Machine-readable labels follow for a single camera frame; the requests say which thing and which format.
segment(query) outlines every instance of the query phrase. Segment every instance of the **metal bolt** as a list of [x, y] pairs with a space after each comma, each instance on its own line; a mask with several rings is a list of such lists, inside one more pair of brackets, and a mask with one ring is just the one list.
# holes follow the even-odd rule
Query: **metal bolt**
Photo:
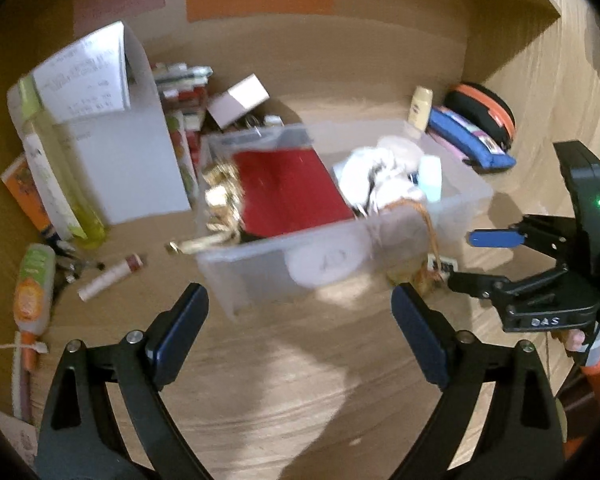
[[520, 341], [520, 348], [522, 348], [523, 352], [527, 353], [531, 353], [536, 350], [534, 344], [531, 341], [528, 341], [527, 339], [523, 339], [522, 341]]
[[144, 334], [139, 330], [132, 330], [126, 335], [126, 342], [135, 344], [142, 341]]
[[456, 333], [456, 339], [465, 345], [469, 345], [475, 341], [475, 335], [468, 330], [459, 330]]
[[66, 344], [66, 349], [69, 353], [77, 352], [82, 346], [82, 341], [79, 339], [73, 339]]

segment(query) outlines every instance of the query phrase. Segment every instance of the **plastic bin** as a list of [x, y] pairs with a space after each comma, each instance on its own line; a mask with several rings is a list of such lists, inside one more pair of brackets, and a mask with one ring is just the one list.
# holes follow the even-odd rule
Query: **plastic bin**
[[[201, 162], [211, 153], [229, 156], [241, 149], [270, 150], [313, 146], [330, 168], [360, 146], [375, 146], [387, 135], [407, 136], [400, 120], [293, 124], [203, 140]], [[238, 142], [242, 136], [248, 142]], [[427, 136], [417, 141], [442, 160], [440, 202], [427, 205], [441, 244], [464, 237], [473, 217], [484, 212], [493, 190], [480, 176]], [[381, 269], [427, 252], [429, 238], [420, 215], [409, 207], [367, 219], [352, 219], [302, 232], [198, 254], [198, 265], [230, 317], [250, 304], [263, 305], [343, 280], [356, 272]]]

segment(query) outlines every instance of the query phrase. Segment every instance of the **white cable plug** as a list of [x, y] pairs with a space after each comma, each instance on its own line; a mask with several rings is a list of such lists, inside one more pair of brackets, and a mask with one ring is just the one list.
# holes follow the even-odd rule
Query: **white cable plug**
[[0, 345], [0, 350], [5, 349], [5, 348], [31, 348], [33, 350], [35, 350], [37, 353], [39, 354], [48, 354], [49, 353], [49, 348], [46, 346], [46, 344], [44, 344], [42, 341], [36, 341], [35, 343], [33, 343], [33, 345], [23, 345], [23, 344], [16, 344], [16, 343], [8, 343], [5, 345]]

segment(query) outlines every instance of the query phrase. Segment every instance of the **blue pouch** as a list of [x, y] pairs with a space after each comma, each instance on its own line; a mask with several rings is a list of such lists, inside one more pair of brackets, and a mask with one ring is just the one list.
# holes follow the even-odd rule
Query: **blue pouch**
[[448, 108], [432, 108], [429, 127], [483, 170], [508, 170], [516, 165], [516, 159], [503, 152], [490, 136]]

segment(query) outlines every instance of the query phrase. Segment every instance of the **gold ribbon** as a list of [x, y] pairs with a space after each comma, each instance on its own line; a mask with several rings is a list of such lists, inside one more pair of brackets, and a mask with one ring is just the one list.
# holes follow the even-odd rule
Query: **gold ribbon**
[[232, 162], [217, 162], [202, 173], [209, 188], [205, 203], [210, 215], [206, 228], [214, 234], [193, 240], [170, 242], [170, 253], [195, 254], [221, 244], [238, 243], [242, 227], [242, 199], [238, 168]]

